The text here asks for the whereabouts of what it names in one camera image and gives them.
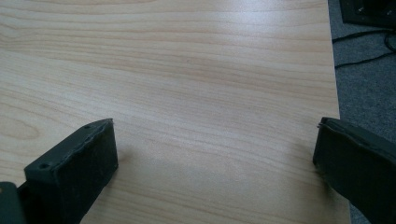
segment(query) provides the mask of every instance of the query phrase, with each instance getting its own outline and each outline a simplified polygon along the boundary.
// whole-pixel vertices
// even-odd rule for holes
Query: wooden table
[[[325,0],[0,2],[0,180],[113,118],[82,223],[348,223],[315,172],[338,117]]]

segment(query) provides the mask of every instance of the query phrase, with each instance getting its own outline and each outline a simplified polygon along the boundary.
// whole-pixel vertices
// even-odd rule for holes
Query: wood grain
[[[83,223],[348,223],[311,162],[338,117],[324,0],[0,1],[0,180],[113,118]]]

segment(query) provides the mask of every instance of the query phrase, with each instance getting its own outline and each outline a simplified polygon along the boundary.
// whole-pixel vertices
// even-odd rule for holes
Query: small hole
[[[47,164],[47,163],[41,163],[41,164],[38,166],[38,168],[40,168],[40,169],[46,169],[46,168],[49,168],[49,167],[50,167],[50,165]]]

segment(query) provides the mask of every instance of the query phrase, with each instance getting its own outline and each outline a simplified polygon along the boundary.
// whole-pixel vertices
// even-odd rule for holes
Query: carpeted floor
[[[329,0],[332,38],[382,28],[346,24],[339,0]],[[350,63],[389,50],[384,35],[370,35],[333,45],[334,63]],[[335,70],[341,119],[360,125],[396,143],[396,55]],[[370,223],[351,206],[351,223]]]

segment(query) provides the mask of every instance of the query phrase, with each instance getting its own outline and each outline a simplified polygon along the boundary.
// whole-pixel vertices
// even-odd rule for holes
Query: black cable
[[[345,41],[348,39],[353,39],[353,38],[358,38],[358,37],[362,37],[362,36],[366,36],[366,35],[375,35],[375,34],[386,34],[385,38],[384,38],[384,44],[387,47],[387,49],[389,49],[391,52],[388,53],[384,53],[382,55],[379,55],[377,57],[371,58],[371,59],[365,59],[359,62],[354,62],[354,63],[341,63],[336,65],[334,68],[338,69],[341,67],[345,67],[345,66],[350,66],[350,65],[354,65],[354,64],[361,64],[361,63],[369,63],[375,60],[379,60],[385,57],[388,57],[390,55],[394,55],[396,54],[396,48],[394,48],[390,43],[389,43],[389,39],[393,36],[396,35],[396,30],[375,30],[375,31],[366,31],[366,32],[359,32],[356,34],[352,34],[352,35],[346,35],[343,37],[338,37],[332,40],[333,43],[337,43],[340,41]]]

